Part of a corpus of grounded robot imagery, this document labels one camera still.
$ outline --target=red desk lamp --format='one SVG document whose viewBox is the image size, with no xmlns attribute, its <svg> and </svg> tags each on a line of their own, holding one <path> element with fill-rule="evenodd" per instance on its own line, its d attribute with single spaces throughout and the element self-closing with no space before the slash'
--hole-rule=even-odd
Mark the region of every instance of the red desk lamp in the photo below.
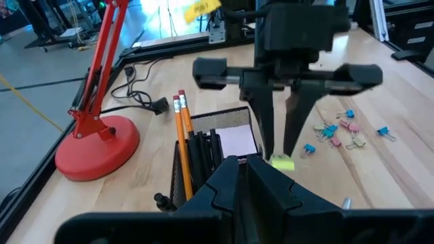
<svg viewBox="0 0 434 244">
<path fill-rule="evenodd" d="M 57 168 L 69 180 L 95 180 L 115 171 L 133 155 L 139 143 L 138 130 L 129 119 L 121 116 L 100 118 L 102 99 L 109 81 L 127 5 L 128 0 L 113 0 L 107 3 L 81 104 L 69 111 L 76 120 L 75 129 L 60 143 L 55 157 Z M 119 11 L 111 42 L 104 66 L 101 67 L 117 7 Z"/>
</svg>

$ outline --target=gray floor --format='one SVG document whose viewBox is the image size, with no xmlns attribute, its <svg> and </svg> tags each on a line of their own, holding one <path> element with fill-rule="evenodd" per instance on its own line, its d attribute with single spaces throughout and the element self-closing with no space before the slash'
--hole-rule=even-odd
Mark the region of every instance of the gray floor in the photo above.
<svg viewBox="0 0 434 244">
<path fill-rule="evenodd" d="M 183 20 L 183 11 L 194 1 L 169 0 L 179 35 L 199 31 L 198 22 L 187 26 Z M 354 6 L 354 2 L 348 0 L 350 6 Z M 167 0 L 133 0 L 130 3 L 117 53 L 129 47 L 142 30 L 144 33 L 139 41 L 171 36 L 166 3 Z M 78 52 L 66 45 L 48 47 L 48 53 L 39 48 L 24 49 L 35 39 L 36 35 L 28 29 L 0 45 L 0 73 L 14 87 L 84 76 L 94 49 Z M 71 122 L 67 110 L 78 87 L 79 82 L 74 82 L 21 92 L 50 119 L 66 127 Z M 33 113 L 12 92 L 0 93 L 0 200 L 24 183 L 59 135 L 54 127 Z"/>
</svg>

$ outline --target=desk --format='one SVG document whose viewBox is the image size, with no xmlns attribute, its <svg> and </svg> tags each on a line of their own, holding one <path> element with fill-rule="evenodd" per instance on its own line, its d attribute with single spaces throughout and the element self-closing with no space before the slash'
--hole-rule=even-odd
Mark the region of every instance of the desk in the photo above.
<svg viewBox="0 0 434 244">
<path fill-rule="evenodd" d="M 353 208 L 434 207 L 434 81 L 408 62 L 396 62 L 385 45 L 362 30 L 335 38 L 330 54 L 321 54 L 315 68 L 335 69 L 343 62 L 376 63 L 383 69 L 384 84 L 350 98 L 327 96 L 317 102 L 300 135 L 293 158 L 296 170 L 285 172 L 302 186 L 340 205 L 345 197 L 353 199 Z M 185 89 L 192 115 L 237 106 L 238 87 L 223 91 L 199 90 L 191 77 L 193 60 L 198 57 L 228 58 L 228 65 L 251 66 L 253 45 L 231 47 L 164 60 L 151 70 L 148 81 L 136 89 L 152 98 L 172 100 Z M 137 66 L 137 77 L 147 67 Z M 121 73 L 113 87 L 125 83 Z M 285 99 L 289 90 L 275 93 L 276 153 L 282 153 Z M 125 104 L 110 97 L 103 109 Z M 330 148 L 316 141 L 314 124 L 335 121 L 336 114 L 352 108 L 367 142 L 364 148 Z M 176 127 L 174 114 L 155 116 L 140 109 L 120 110 L 113 114 L 129 117 L 140 131 L 140 144 L 133 157 L 114 173 L 93 182 L 70 182 L 56 171 L 9 239 L 9 243 L 51 243 L 63 221 L 87 211 L 157 211 L 156 192 L 169 194 Z M 388 126 L 396 142 L 376 135 Z M 259 140 L 257 125 L 254 133 Z M 348 144 L 350 135 L 340 130 L 338 137 Z M 300 159 L 305 143 L 317 147 L 308 159 Z"/>
</svg>

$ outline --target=red lamp base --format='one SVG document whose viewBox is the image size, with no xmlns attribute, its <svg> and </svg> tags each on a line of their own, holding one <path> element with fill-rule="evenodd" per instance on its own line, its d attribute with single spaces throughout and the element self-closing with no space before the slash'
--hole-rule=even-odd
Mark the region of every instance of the red lamp base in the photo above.
<svg viewBox="0 0 434 244">
<path fill-rule="evenodd" d="M 116 129 L 113 139 L 103 141 L 97 133 L 82 139 L 69 134 L 56 152 L 56 166 L 69 180 L 89 181 L 121 167 L 136 151 L 140 136 L 132 121 L 107 116 L 102 122 Z"/>
</svg>

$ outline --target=yellow sticky note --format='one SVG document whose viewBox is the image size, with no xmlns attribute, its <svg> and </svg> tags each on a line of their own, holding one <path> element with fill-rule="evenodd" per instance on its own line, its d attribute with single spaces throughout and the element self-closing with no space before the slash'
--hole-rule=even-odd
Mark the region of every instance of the yellow sticky note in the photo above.
<svg viewBox="0 0 434 244">
<path fill-rule="evenodd" d="M 190 6 L 184 13 L 185 22 L 191 23 L 195 18 L 211 13 L 220 7 L 222 3 L 219 0 L 201 0 Z"/>
<path fill-rule="evenodd" d="M 273 155 L 270 161 L 271 165 L 278 170 L 294 171 L 296 169 L 294 161 L 286 155 Z"/>
</svg>

